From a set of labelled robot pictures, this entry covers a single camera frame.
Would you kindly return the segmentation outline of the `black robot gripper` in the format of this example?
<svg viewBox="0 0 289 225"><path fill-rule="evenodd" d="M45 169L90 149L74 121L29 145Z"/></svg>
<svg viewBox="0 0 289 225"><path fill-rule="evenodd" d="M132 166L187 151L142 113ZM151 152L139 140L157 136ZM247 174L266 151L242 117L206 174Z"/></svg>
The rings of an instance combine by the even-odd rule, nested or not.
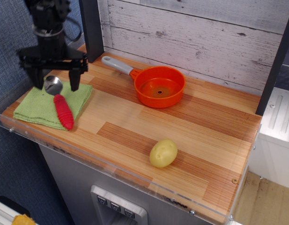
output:
<svg viewBox="0 0 289 225"><path fill-rule="evenodd" d="M20 67L26 70L33 86L43 88L44 69L68 70L71 91L77 91L81 74L88 71L87 55L67 46L63 29L34 29L33 33L38 44L16 51Z"/></svg>

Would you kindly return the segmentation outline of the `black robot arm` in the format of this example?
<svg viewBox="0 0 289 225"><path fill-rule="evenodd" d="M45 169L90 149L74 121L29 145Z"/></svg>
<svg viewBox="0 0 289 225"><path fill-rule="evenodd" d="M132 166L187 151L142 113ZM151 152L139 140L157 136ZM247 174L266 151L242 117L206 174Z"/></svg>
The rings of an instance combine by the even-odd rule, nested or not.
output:
<svg viewBox="0 0 289 225"><path fill-rule="evenodd" d="M68 0L27 0L32 15L32 31L38 45L17 50L19 64L33 85L42 89L44 70L67 70L72 91L79 89L80 77L88 71L85 53L70 48L65 42L63 23L71 9Z"/></svg>

